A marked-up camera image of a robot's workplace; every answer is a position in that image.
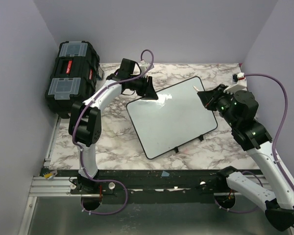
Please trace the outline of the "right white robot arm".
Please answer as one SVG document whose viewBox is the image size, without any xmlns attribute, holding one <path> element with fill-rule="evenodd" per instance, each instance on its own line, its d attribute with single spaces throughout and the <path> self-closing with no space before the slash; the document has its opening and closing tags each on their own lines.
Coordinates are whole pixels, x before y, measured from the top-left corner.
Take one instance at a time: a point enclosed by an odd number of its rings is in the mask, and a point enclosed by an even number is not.
<svg viewBox="0 0 294 235">
<path fill-rule="evenodd" d="M 266 128 L 255 119 L 259 104 L 245 90 L 234 94 L 225 92 L 220 84 L 209 91 L 197 91 L 204 108 L 217 111 L 231 127 L 236 143 L 258 165 L 271 190 L 247 179 L 229 166 L 219 172 L 216 187 L 222 192 L 233 189 L 257 205 L 269 223 L 279 231 L 294 225 L 294 177 L 280 155 L 273 149 L 273 140 Z"/>
</svg>

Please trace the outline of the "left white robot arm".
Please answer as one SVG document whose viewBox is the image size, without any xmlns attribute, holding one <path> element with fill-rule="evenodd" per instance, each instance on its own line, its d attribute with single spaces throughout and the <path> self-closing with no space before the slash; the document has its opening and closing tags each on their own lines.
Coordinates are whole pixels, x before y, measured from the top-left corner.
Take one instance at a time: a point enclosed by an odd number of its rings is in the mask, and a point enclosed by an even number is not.
<svg viewBox="0 0 294 235">
<path fill-rule="evenodd" d="M 96 178 L 98 166 L 96 163 L 96 143 L 102 132 L 101 112 L 113 99 L 120 96 L 126 89 L 134 91 L 142 99 L 157 100 L 158 95 L 153 87 L 151 76 L 147 72 L 153 69 L 154 59 L 150 63 L 141 59 L 140 74 L 135 75 L 137 62 L 122 59 L 116 72 L 107 76 L 103 86 L 89 99 L 72 106 L 69 123 L 69 134 L 79 152 L 79 181 L 87 193 L 98 190 L 103 182 L 118 183 L 116 180 L 100 180 Z"/>
</svg>

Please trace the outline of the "black framed whiteboard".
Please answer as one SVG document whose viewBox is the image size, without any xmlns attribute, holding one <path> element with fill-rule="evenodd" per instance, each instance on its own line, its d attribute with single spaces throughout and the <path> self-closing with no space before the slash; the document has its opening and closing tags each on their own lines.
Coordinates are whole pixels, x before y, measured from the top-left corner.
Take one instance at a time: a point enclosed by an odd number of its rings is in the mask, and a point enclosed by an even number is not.
<svg viewBox="0 0 294 235">
<path fill-rule="evenodd" d="M 217 129 L 212 111 L 202 105 L 193 86 L 204 90 L 198 76 L 157 92 L 158 100 L 136 99 L 126 110 L 147 159 L 157 158 Z"/>
</svg>

